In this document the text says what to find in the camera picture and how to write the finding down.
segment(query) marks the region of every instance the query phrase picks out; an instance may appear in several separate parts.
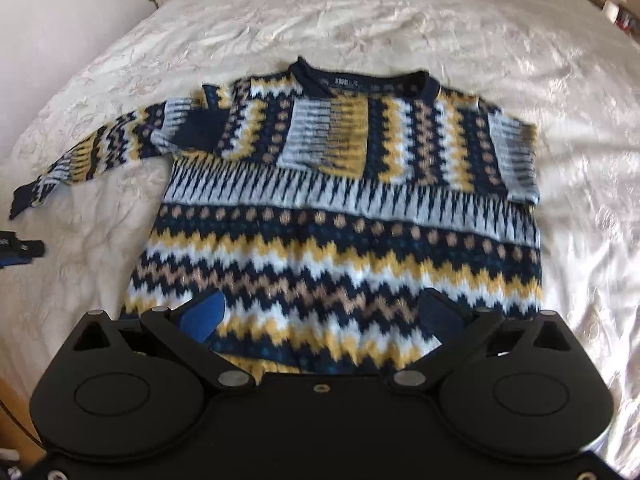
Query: black object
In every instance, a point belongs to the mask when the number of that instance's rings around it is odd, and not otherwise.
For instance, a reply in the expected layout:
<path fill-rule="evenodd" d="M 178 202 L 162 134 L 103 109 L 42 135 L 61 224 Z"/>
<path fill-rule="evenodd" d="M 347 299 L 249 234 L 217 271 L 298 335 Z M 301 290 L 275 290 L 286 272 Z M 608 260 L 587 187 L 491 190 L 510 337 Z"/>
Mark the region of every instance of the black object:
<path fill-rule="evenodd" d="M 0 480 L 11 480 L 9 471 L 15 467 L 15 464 L 0 459 Z"/>
<path fill-rule="evenodd" d="M 257 386 L 178 330 L 197 301 L 80 320 L 31 398 L 48 455 L 25 479 L 620 478 L 590 451 L 612 397 L 555 312 L 505 320 L 428 289 L 420 316 L 462 323 L 436 322 L 446 342 L 411 367 Z"/>
<path fill-rule="evenodd" d="M 30 264 L 34 258 L 43 257 L 44 253 L 42 241 L 20 240 L 14 232 L 0 231 L 0 269 Z"/>

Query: knit sweater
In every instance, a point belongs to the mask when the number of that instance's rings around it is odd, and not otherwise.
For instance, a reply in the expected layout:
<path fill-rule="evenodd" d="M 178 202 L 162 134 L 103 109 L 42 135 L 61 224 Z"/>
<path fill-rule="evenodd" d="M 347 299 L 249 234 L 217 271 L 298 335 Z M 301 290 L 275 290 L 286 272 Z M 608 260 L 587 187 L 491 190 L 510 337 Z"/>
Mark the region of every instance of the knit sweater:
<path fill-rule="evenodd" d="M 436 348 L 416 298 L 540 308 L 535 129 L 427 72 L 282 73 L 118 118 L 15 192 L 171 155 L 123 316 L 221 289 L 209 347 L 259 377 L 403 368 Z"/>

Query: bed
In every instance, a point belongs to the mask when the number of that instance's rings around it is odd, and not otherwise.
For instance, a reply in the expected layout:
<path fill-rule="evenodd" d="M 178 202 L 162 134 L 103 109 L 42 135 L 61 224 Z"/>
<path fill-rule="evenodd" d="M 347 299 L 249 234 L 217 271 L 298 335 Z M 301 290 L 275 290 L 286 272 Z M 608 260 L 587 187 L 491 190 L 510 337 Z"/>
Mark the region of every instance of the bed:
<path fill-rule="evenodd" d="M 170 163 L 57 190 L 5 220 L 12 191 L 107 120 L 203 82 L 315 66 L 427 69 L 535 123 L 546 308 L 609 385 L 601 456 L 640 472 L 640 50 L 586 0 L 171 0 L 55 95 L 0 164 L 0 228 L 45 258 L 0 274 L 0 375 L 28 396 L 84 312 L 115 318 Z"/>

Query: zigzag pattern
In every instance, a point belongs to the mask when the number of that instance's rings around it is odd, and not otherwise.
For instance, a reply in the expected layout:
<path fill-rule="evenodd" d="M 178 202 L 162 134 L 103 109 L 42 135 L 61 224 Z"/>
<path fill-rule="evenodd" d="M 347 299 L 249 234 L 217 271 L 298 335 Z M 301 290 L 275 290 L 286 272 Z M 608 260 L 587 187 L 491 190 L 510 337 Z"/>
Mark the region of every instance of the zigzag pattern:
<path fill-rule="evenodd" d="M 122 142 L 119 141 L 115 133 L 117 123 L 107 123 L 104 127 L 96 131 L 95 143 L 92 147 L 92 155 L 95 154 L 94 168 L 88 168 L 86 179 L 88 180 L 91 172 L 100 174 L 110 166 L 117 163 L 122 151 Z"/>
<path fill-rule="evenodd" d="M 261 235 L 251 240 L 245 236 L 232 240 L 228 234 L 210 234 L 202 239 L 199 233 L 191 237 L 182 234 L 172 237 L 169 232 L 152 233 L 146 254 L 155 253 L 161 261 L 173 255 L 177 260 L 188 257 L 194 263 L 205 260 L 209 266 L 215 262 L 228 266 L 233 262 L 242 267 L 251 263 L 258 271 L 264 266 L 272 266 L 276 271 L 308 269 L 315 277 L 327 272 L 334 280 L 347 275 L 356 285 L 366 280 L 372 290 L 386 283 L 391 290 L 406 286 L 414 295 L 433 286 L 453 300 L 464 294 L 472 304 L 480 300 L 486 304 L 514 303 L 521 306 L 523 312 L 542 300 L 542 288 L 535 278 L 522 283 L 515 276 L 507 282 L 501 274 L 491 278 L 484 269 L 474 274 L 468 265 L 455 270 L 451 262 L 444 262 L 439 267 L 428 258 L 417 262 L 412 254 L 398 261 L 393 251 L 383 258 L 372 254 L 360 256 L 353 249 L 339 252 L 333 243 L 318 246 L 313 237 L 305 242 L 292 240 L 285 244 L 279 239 L 265 243 Z"/>
<path fill-rule="evenodd" d="M 466 160 L 468 151 L 464 130 L 460 125 L 462 115 L 451 99 L 441 97 L 436 101 L 438 109 L 438 125 L 441 128 L 442 155 L 444 166 L 442 174 L 453 189 L 472 193 L 474 191 L 473 174 L 469 171 L 471 164 Z"/>
<path fill-rule="evenodd" d="M 240 112 L 242 121 L 236 130 L 235 137 L 231 139 L 233 148 L 222 152 L 222 157 L 228 160 L 240 160 L 251 155 L 255 148 L 254 142 L 259 138 L 260 124 L 266 119 L 263 113 L 267 103 L 265 101 L 249 101 Z"/>
<path fill-rule="evenodd" d="M 125 293 L 123 312 L 126 314 L 139 315 L 155 306 L 178 308 L 193 298 L 193 292 L 188 289 L 182 293 L 178 293 L 176 290 L 167 292 L 166 290 L 162 290 L 160 284 L 157 284 L 155 287 L 139 288 L 133 283 L 132 278 Z"/>
<path fill-rule="evenodd" d="M 437 159 L 440 157 L 436 149 L 436 132 L 433 128 L 433 109 L 428 107 L 423 101 L 417 100 L 414 103 L 415 112 L 415 147 L 417 154 L 414 157 L 415 172 L 420 177 L 418 183 L 432 186 L 441 177 L 440 165 Z"/>
<path fill-rule="evenodd" d="M 359 364 L 355 364 L 347 353 L 343 353 L 340 360 L 335 361 L 327 348 L 314 352 L 308 344 L 294 348 L 288 340 L 274 345 L 267 335 L 254 340 L 245 334 L 239 338 L 229 332 L 220 337 L 214 332 L 208 339 L 211 351 L 223 356 L 235 355 L 247 358 L 249 364 L 254 360 L 277 362 L 290 368 L 298 368 L 302 373 L 318 374 L 378 374 L 391 375 L 396 368 L 391 361 L 386 361 L 381 367 L 368 356 Z"/>
<path fill-rule="evenodd" d="M 136 134 L 136 129 L 140 124 L 145 124 L 148 118 L 148 113 L 144 108 L 139 108 L 135 111 L 132 120 L 127 121 L 122 127 L 122 141 L 124 143 L 123 156 L 125 162 L 130 160 L 139 160 L 140 152 L 142 151 L 142 142 L 140 137 Z"/>
<path fill-rule="evenodd" d="M 302 95 L 303 89 L 293 75 L 251 79 L 251 97 Z"/>
<path fill-rule="evenodd" d="M 383 182 L 402 184 L 414 174 L 411 167 L 413 155 L 409 150 L 412 144 L 411 107 L 402 99 L 391 97 L 383 97 L 382 103 L 385 106 L 385 140 L 382 145 L 386 150 L 382 160 L 388 170 L 381 173 L 379 178 Z"/>
<path fill-rule="evenodd" d="M 412 323 L 417 315 L 415 309 L 412 310 L 404 298 L 397 298 L 388 304 L 386 299 L 378 294 L 372 302 L 368 302 L 366 295 L 362 292 L 351 298 L 343 286 L 338 286 L 335 292 L 328 292 L 327 287 L 322 283 L 309 286 L 304 280 L 291 283 L 287 278 L 272 281 L 264 274 L 243 272 L 238 276 L 234 272 L 218 272 L 215 269 L 204 274 L 199 268 L 190 271 L 185 266 L 174 268 L 170 264 L 159 266 L 155 263 L 146 266 L 138 264 L 135 273 L 137 279 L 141 281 L 166 283 L 168 288 L 174 288 L 176 283 L 180 283 L 180 286 L 185 288 L 197 290 L 206 290 L 214 286 L 232 290 L 235 294 L 242 294 L 249 298 L 254 298 L 258 294 L 267 298 L 278 296 L 287 304 L 296 302 L 307 308 L 321 306 L 326 311 L 333 310 L 335 304 L 338 304 L 347 314 L 352 314 L 356 310 L 361 311 L 365 319 L 379 312 L 387 320 L 400 315 L 407 323 Z"/>
<path fill-rule="evenodd" d="M 378 368 L 389 361 L 395 368 L 405 368 L 439 346 L 435 338 L 426 340 L 417 328 L 408 337 L 397 330 L 382 334 L 376 326 L 361 332 L 355 322 L 340 328 L 331 316 L 326 322 L 315 316 L 302 320 L 295 311 L 285 315 L 277 303 L 264 311 L 257 302 L 246 308 L 241 300 L 228 306 L 216 331 L 220 338 L 233 334 L 256 341 L 266 336 L 275 346 L 284 342 L 293 349 L 308 345 L 314 353 L 327 349 L 332 360 L 339 361 L 347 355 L 356 366 L 369 358 Z"/>

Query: sweater collar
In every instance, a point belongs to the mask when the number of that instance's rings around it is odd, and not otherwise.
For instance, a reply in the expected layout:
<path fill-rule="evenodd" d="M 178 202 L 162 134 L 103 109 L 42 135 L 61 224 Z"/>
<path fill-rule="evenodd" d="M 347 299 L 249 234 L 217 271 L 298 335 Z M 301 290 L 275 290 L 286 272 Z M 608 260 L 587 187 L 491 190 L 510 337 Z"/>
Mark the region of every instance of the sweater collar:
<path fill-rule="evenodd" d="M 425 70 L 393 77 L 376 77 L 352 72 L 327 72 L 309 65 L 300 56 L 290 65 L 289 73 L 309 97 L 330 98 L 334 94 L 359 92 L 392 94 L 407 99 L 433 101 L 440 92 L 440 83 Z"/>

